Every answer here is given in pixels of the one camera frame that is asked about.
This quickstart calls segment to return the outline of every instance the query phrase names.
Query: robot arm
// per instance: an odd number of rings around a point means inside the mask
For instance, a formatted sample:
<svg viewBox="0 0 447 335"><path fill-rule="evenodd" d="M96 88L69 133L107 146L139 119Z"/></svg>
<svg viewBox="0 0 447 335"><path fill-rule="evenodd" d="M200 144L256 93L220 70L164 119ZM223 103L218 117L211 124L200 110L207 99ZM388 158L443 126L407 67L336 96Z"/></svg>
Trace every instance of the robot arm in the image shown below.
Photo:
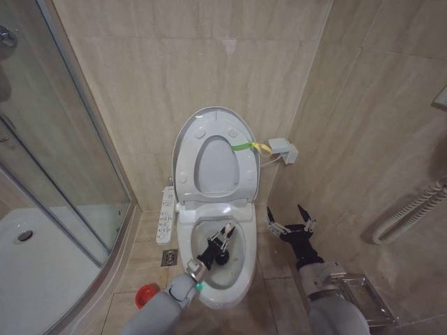
<svg viewBox="0 0 447 335"><path fill-rule="evenodd" d="M180 314L196 295L197 282L188 274L174 277L170 285L157 293L121 331L121 335L173 334Z"/></svg>
<svg viewBox="0 0 447 335"><path fill-rule="evenodd" d="M282 226L268 210L270 231L289 243L297 258L296 267L310 304L309 323L313 335L370 335L368 323L351 302L343 298L332 279L346 274L337 262L324 262L310 243L316 220L298 205L306 225Z"/></svg>
<svg viewBox="0 0 447 335"><path fill-rule="evenodd" d="M166 289L150 299L124 326L121 335L173 334L182 311L196 295L196 285L211 270L213 262L223 265L228 261L228 242L234 229L229 223L209 237L207 249L188 262L186 273L174 277Z"/></svg>

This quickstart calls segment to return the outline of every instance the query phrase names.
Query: red object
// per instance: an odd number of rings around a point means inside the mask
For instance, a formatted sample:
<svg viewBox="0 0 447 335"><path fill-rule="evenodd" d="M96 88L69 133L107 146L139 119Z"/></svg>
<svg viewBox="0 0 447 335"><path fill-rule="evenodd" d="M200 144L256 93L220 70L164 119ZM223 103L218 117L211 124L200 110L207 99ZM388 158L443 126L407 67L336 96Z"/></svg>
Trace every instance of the red object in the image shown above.
<svg viewBox="0 0 447 335"><path fill-rule="evenodd" d="M152 284L142 286L135 295L135 305L141 309L158 291L158 288Z"/></svg>

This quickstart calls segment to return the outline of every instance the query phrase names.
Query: yellow tape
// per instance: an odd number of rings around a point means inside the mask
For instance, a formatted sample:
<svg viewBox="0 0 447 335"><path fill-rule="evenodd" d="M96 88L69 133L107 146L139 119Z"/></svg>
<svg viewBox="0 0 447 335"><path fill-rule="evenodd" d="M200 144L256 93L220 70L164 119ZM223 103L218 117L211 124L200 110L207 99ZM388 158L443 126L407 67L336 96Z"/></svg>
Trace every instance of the yellow tape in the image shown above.
<svg viewBox="0 0 447 335"><path fill-rule="evenodd" d="M262 144L262 143L256 143L256 142L252 142L251 143L252 147L255 148L256 150L258 150L258 153L261 156L264 157L270 157L272 155L272 150L269 146Z"/></svg>

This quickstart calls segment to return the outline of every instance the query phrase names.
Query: bidet remote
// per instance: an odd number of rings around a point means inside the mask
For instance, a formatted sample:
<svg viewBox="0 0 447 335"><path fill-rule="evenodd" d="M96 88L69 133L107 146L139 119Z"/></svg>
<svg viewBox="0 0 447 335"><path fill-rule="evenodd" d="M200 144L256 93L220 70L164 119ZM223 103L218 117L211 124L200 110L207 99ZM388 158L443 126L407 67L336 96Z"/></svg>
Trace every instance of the bidet remote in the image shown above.
<svg viewBox="0 0 447 335"><path fill-rule="evenodd" d="M159 246L168 244L173 229L175 210L174 186L166 186L163 190L163 200L161 202L161 211L159 227L156 231L156 242Z"/></svg>

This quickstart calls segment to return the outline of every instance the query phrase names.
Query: shower drain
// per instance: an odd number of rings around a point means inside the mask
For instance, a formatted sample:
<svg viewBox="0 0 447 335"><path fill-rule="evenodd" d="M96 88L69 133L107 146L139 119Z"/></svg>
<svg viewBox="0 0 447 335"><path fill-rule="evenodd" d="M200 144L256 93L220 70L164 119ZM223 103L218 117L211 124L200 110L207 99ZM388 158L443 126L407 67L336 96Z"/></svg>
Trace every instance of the shower drain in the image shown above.
<svg viewBox="0 0 447 335"><path fill-rule="evenodd" d="M161 256L161 266L171 267L177 265L177 249L163 250L163 255Z"/></svg>
<svg viewBox="0 0 447 335"><path fill-rule="evenodd" d="M22 234L20 234L17 239L20 242L25 242L28 241L29 239L31 239L31 237L33 236L33 231L32 230L25 230Z"/></svg>

